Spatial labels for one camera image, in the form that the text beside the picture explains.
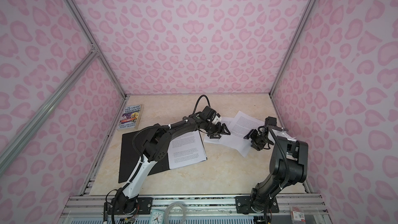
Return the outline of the grey and black file folder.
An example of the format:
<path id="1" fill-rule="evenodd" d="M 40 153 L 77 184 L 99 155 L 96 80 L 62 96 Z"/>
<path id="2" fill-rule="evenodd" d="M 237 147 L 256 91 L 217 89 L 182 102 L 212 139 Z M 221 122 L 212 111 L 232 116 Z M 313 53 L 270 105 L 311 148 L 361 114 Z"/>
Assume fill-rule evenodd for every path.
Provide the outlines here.
<path id="1" fill-rule="evenodd" d="M 139 161 L 140 156 L 135 151 L 132 144 L 132 138 L 136 133 L 137 132 L 130 132 L 122 136 L 121 157 L 118 176 L 119 183 L 124 183 L 125 181 L 127 181 Z M 168 154 L 166 154 L 166 156 L 161 161 L 154 165 L 149 175 L 154 175 L 170 170 L 168 158 Z"/>

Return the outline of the printed paper sheet corner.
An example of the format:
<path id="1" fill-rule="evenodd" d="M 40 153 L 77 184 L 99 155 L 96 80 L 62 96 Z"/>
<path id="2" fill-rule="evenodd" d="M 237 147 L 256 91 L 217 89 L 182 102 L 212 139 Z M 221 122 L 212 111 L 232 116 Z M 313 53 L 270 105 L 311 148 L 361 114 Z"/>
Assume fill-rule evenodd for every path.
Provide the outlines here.
<path id="1" fill-rule="evenodd" d="M 168 157 L 170 170 L 206 161 L 200 132 L 189 132 L 173 139 L 169 145 Z"/>

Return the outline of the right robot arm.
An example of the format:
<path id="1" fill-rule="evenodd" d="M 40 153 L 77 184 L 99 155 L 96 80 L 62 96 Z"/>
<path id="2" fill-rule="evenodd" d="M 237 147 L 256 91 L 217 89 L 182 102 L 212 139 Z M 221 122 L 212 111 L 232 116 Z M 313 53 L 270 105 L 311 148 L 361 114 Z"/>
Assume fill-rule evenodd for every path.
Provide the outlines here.
<path id="1" fill-rule="evenodd" d="M 252 189 L 250 208 L 259 213 L 270 211 L 276 196 L 286 187 L 303 183 L 307 178 L 308 144 L 292 138 L 283 128 L 267 127 L 252 144 L 273 144 L 269 175 Z"/>

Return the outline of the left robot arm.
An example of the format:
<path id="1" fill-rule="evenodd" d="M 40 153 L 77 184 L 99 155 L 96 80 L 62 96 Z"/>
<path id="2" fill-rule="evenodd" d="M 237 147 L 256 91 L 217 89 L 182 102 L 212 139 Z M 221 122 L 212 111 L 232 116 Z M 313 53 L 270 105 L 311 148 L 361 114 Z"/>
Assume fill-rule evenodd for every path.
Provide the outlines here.
<path id="1" fill-rule="evenodd" d="M 140 130 L 139 134 L 148 132 L 141 145 L 136 145 L 135 139 L 138 135 L 133 137 L 132 145 L 140 158 L 126 183 L 117 190 L 110 203 L 108 214 L 130 214 L 136 211 L 141 187 L 152 168 L 166 156 L 170 142 L 179 136 L 198 130 L 204 130 L 209 137 L 218 139 L 231 134 L 226 124 L 204 119 L 198 114 L 184 117 L 182 121 L 169 125 L 155 124 Z"/>

